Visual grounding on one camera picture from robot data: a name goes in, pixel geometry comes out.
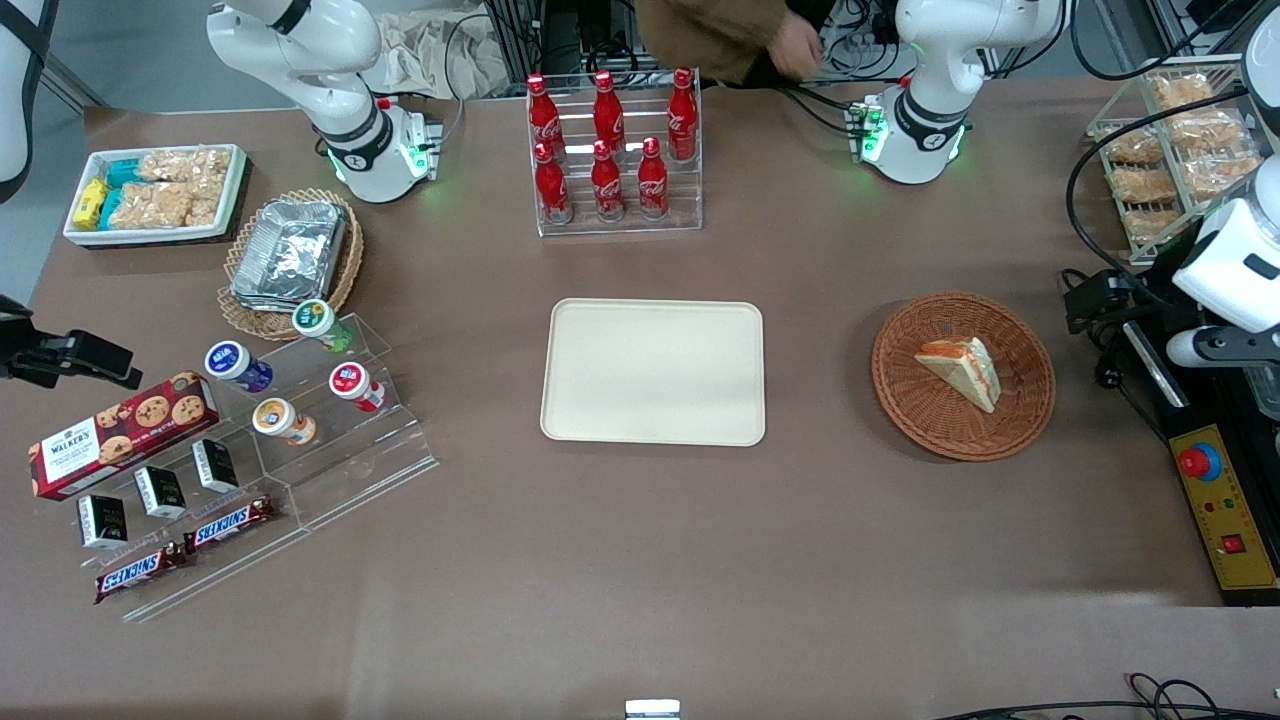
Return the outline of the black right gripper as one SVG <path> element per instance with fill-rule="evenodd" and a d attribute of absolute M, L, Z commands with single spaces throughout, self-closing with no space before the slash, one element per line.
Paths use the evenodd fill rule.
<path fill-rule="evenodd" d="M 38 331 L 32 311 L 1 295 L 1 379 L 55 387 L 64 375 L 108 380 L 138 389 L 143 373 L 133 366 L 134 352 L 88 332 L 64 334 Z"/>

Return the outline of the person's bare hand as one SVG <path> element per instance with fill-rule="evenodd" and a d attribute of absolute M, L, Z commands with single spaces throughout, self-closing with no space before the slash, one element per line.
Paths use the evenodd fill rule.
<path fill-rule="evenodd" d="M 820 36 L 794 12 L 785 14 L 765 51 L 777 72 L 796 82 L 810 79 L 822 65 Z"/>

